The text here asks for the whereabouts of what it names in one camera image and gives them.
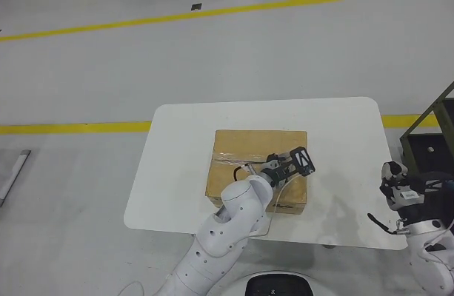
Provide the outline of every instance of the yellow floor line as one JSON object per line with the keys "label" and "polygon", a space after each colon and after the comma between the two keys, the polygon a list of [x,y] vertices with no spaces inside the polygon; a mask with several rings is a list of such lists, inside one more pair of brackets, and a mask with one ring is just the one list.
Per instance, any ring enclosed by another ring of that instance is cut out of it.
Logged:
{"label": "yellow floor line", "polygon": [[[385,129],[407,129],[421,116],[419,114],[410,115],[382,115],[383,127]],[[434,114],[428,115],[418,127],[438,127],[439,124]]]}
{"label": "yellow floor line", "polygon": [[111,24],[92,24],[92,25],[88,25],[88,26],[71,27],[71,28],[60,29],[60,30],[25,33],[25,34],[20,34],[20,35],[13,35],[13,36],[0,36],[0,42],[29,39],[29,38],[41,38],[41,37],[48,37],[48,36],[54,36],[54,35],[73,34],[73,33],[95,31],[95,30],[106,30],[106,29],[113,29],[116,27],[132,27],[132,26],[139,26],[139,25],[143,25],[143,24],[155,24],[155,23],[163,23],[163,22],[168,22],[168,21],[198,19],[198,18],[204,18],[206,16],[220,16],[220,15],[225,15],[225,14],[244,13],[244,12],[249,12],[249,11],[257,11],[257,10],[272,10],[272,9],[284,8],[284,7],[322,4],[322,3],[334,2],[334,1],[340,1],[340,0],[289,0],[289,1],[281,1],[281,2],[273,2],[273,3],[252,4],[252,5],[240,6],[240,7],[220,8],[220,9],[216,9],[216,10],[201,10],[201,11],[194,11],[194,12],[190,12],[190,13],[176,14],[176,15],[172,15],[172,16],[158,16],[158,17],[153,17],[153,18],[140,18],[140,19],[133,19],[130,21],[120,21],[120,22],[111,23]]}
{"label": "yellow floor line", "polygon": [[[387,129],[406,129],[419,115],[382,115],[383,127]],[[150,121],[110,122],[100,124],[31,124],[0,126],[0,135],[35,134],[90,134],[104,132],[148,132]],[[438,127],[434,115],[429,115],[420,127]]]}
{"label": "yellow floor line", "polygon": [[0,135],[15,134],[89,134],[103,132],[148,132],[150,121],[100,124],[31,124],[0,126]]}

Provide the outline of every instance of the white tabletop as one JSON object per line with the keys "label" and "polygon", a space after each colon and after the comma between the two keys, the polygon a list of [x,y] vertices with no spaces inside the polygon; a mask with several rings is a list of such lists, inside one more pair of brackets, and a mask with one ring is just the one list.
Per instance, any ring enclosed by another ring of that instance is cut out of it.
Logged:
{"label": "white tabletop", "polygon": [[205,197],[216,130],[305,130],[316,166],[301,215],[275,214],[262,239],[403,249],[378,187],[390,151],[370,98],[164,105],[156,110],[124,213],[132,229],[196,233],[216,208]]}

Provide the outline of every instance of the white cable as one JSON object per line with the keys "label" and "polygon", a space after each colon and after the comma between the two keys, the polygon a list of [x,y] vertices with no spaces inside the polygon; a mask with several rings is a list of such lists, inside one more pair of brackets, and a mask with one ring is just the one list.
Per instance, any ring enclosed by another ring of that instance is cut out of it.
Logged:
{"label": "white cable", "polygon": [[274,214],[276,213],[276,209],[278,208],[279,198],[281,197],[281,194],[283,193],[283,191],[284,191],[284,189],[286,188],[286,186],[289,185],[289,184],[291,184],[291,183],[293,182],[293,180],[296,179],[297,177],[301,177],[301,175],[295,175],[295,176],[294,176],[291,180],[289,180],[289,181],[283,186],[283,188],[281,188],[281,190],[279,191],[278,197],[276,198],[274,211],[273,211],[273,214],[271,215],[270,223],[268,224],[268,230],[266,231],[266,233],[264,233],[264,234],[262,234],[262,235],[248,235],[248,236],[242,237],[242,238],[240,238],[239,240],[237,240],[236,242],[234,242],[233,245],[236,245],[237,243],[241,242],[242,240],[246,240],[247,238],[259,238],[259,237],[262,237],[262,236],[267,236],[268,233],[270,233],[271,222],[273,222],[273,216],[274,216]]}
{"label": "white cable", "polygon": [[131,283],[128,283],[123,289],[121,289],[121,291],[116,296],[120,296],[124,292],[124,290],[126,290],[129,286],[133,285],[134,283],[137,283],[141,287],[141,293],[142,293],[141,296],[144,296],[143,284],[141,282],[139,282],[138,280],[134,280]]}
{"label": "white cable", "polygon": [[421,249],[419,249],[418,257],[420,257],[420,259],[423,259],[423,260],[426,260],[426,261],[429,261],[429,262],[434,262],[434,263],[439,263],[439,264],[445,265],[449,270],[454,269],[454,265],[452,265],[452,264],[442,262],[441,260],[429,259],[429,258],[426,258],[426,257],[423,256],[424,251],[426,250],[426,248],[428,246],[434,246],[436,243],[438,243],[440,241],[441,237],[443,237],[444,235],[446,235],[450,231],[452,226],[454,226],[454,218],[453,218],[452,222],[450,223],[449,227],[447,227],[446,230],[444,230],[444,232],[442,232],[440,235],[437,235],[432,241],[430,241],[430,243],[425,243],[424,246]]}

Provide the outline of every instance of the brown cardboard box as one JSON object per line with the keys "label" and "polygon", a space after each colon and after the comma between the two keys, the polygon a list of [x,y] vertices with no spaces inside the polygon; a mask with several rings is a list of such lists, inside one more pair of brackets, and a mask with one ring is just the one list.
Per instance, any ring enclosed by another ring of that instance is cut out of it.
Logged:
{"label": "brown cardboard box", "polygon": [[[263,162],[269,154],[289,152],[297,147],[307,146],[307,133],[304,131],[283,130],[217,130],[213,145],[212,161],[207,178],[205,195],[212,203],[222,205],[220,193],[233,180],[233,170],[247,162]],[[239,170],[239,180],[245,179],[248,173]],[[296,178],[283,191],[276,212],[301,214],[307,201],[306,178]],[[267,207],[274,211],[278,190]]]}

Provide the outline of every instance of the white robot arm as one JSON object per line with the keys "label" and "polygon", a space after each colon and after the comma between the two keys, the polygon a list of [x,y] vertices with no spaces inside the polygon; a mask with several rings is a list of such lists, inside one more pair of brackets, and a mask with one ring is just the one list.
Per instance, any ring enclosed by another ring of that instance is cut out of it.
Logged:
{"label": "white robot arm", "polygon": [[395,161],[385,163],[381,172],[380,190],[391,210],[401,217],[397,230],[390,232],[368,216],[391,235],[406,235],[411,270],[427,294],[454,295],[454,235],[450,231],[454,218],[447,228],[440,220],[443,200],[454,198],[454,178],[441,172],[407,173],[407,168]]}
{"label": "white robot arm", "polygon": [[296,173],[315,171],[307,151],[298,147],[288,156],[270,155],[261,172],[228,185],[221,193],[223,207],[209,216],[193,245],[156,296],[204,296],[233,267],[250,234],[265,225],[273,188],[287,185]]}

